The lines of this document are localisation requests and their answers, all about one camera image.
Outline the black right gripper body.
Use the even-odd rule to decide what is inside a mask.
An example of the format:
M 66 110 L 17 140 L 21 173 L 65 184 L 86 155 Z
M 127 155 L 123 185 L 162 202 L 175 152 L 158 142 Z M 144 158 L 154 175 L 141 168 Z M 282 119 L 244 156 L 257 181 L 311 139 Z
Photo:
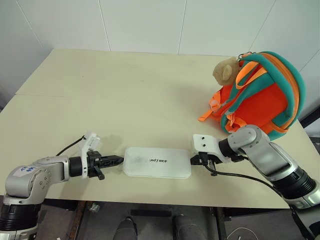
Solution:
M 202 165 L 209 171 L 216 170 L 216 164 L 219 163 L 219 158 L 213 154 L 209 154 L 207 152 L 199 152 L 199 158 L 201 160 Z

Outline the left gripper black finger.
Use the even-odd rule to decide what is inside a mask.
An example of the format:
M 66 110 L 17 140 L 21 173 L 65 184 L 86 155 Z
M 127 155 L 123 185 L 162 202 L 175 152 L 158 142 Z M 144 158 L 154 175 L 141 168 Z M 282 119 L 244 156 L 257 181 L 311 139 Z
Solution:
M 100 167 L 103 168 L 110 168 L 110 167 L 115 167 L 117 165 L 120 165 L 123 162 L 122 159 L 116 159 L 116 160 L 102 160 L 100 162 Z
M 102 156 L 101 161 L 104 162 L 123 162 L 124 158 L 117 155 Z

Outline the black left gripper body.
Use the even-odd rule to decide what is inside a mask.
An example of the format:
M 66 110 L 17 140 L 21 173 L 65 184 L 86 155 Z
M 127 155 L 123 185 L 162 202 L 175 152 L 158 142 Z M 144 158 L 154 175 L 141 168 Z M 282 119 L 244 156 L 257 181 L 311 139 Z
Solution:
M 89 178 L 105 179 L 105 175 L 100 169 L 101 157 L 102 155 L 98 151 L 87 152 L 87 176 Z

